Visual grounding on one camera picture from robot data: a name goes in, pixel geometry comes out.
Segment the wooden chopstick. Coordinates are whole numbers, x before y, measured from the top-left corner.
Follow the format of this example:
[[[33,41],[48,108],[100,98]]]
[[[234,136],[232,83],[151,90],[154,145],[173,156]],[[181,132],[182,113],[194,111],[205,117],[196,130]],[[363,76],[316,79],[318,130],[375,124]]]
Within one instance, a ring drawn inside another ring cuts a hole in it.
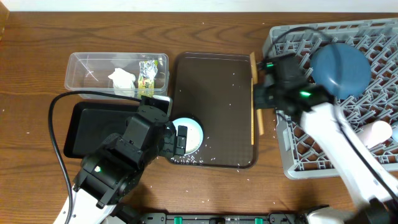
[[[251,78],[253,79],[253,102],[254,102],[254,85],[258,83],[258,72],[255,53],[251,52],[249,54],[250,66],[251,66]],[[257,124],[258,134],[262,136],[264,134],[264,123],[262,117],[262,110],[255,109],[254,107],[254,122]]]
[[[253,79],[251,78],[251,145],[254,145],[254,102],[253,102]]]

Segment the foil and yellow snack wrapper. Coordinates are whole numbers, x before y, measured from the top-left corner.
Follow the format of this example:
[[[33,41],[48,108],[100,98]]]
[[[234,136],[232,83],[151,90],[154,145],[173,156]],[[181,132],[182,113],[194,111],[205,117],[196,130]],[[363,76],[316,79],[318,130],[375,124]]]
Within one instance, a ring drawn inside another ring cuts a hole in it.
[[[145,60],[139,62],[139,78],[137,81],[139,95],[151,97],[155,89],[155,76],[158,72],[158,60]]]

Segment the blue cup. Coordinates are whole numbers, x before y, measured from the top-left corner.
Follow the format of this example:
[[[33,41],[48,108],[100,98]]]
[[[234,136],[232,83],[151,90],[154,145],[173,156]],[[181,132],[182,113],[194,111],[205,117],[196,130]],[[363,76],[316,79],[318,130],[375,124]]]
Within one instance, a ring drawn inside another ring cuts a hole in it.
[[[391,136],[391,138],[395,142],[398,142],[398,122],[397,121],[392,124],[392,136]]]

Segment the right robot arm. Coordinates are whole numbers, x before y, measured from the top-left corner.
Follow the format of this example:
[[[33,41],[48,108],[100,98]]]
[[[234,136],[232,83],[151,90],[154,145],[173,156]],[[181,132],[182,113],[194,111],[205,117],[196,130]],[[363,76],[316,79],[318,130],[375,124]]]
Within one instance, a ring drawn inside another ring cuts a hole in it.
[[[275,108],[290,116],[321,147],[337,170],[356,205],[354,214],[319,206],[307,210],[297,223],[397,223],[397,179],[375,160],[335,105],[328,90],[311,84],[296,58],[265,58],[270,84],[255,84],[255,109]]]

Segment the pink cup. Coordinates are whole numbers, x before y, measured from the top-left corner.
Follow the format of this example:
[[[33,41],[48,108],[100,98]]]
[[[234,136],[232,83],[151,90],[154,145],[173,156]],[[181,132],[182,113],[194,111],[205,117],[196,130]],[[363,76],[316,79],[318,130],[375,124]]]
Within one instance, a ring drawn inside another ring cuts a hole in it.
[[[392,136],[392,127],[385,121],[375,121],[361,127],[362,132],[357,137],[368,148],[373,148],[378,144],[388,140]]]

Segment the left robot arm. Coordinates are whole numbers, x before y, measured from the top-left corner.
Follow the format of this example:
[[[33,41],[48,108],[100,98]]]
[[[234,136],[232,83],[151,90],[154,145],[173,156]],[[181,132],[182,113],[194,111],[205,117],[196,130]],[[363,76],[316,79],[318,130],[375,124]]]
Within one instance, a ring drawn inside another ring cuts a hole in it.
[[[86,155],[67,183],[68,200],[56,223],[141,223],[141,216],[120,201],[139,183],[157,157],[185,154],[188,129],[169,120],[164,102],[144,96],[123,134],[110,134]]]

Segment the light blue rice bowl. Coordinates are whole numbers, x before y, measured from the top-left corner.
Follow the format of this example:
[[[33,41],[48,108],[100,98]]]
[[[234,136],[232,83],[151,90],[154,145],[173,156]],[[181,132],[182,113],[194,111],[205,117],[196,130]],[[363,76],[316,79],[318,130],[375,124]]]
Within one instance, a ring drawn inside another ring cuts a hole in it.
[[[172,121],[174,126],[187,127],[187,145],[185,155],[194,153],[203,142],[203,129],[198,122],[192,118],[178,118]]]

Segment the white tissue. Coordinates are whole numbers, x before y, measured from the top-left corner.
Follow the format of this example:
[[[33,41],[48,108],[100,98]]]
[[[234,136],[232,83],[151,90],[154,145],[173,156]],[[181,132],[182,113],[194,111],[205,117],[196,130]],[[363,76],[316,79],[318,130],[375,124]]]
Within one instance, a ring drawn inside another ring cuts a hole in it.
[[[136,76],[129,73],[122,68],[115,68],[114,72],[108,76],[113,82],[113,89],[115,95],[135,97]]]

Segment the blue plate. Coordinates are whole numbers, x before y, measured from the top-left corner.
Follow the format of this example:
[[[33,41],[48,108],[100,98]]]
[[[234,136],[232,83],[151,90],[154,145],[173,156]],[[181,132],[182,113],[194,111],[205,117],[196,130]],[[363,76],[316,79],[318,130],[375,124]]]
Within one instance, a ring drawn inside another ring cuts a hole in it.
[[[362,52],[342,43],[317,50],[311,61],[316,84],[324,86],[335,98],[359,97],[371,81],[371,66]]]

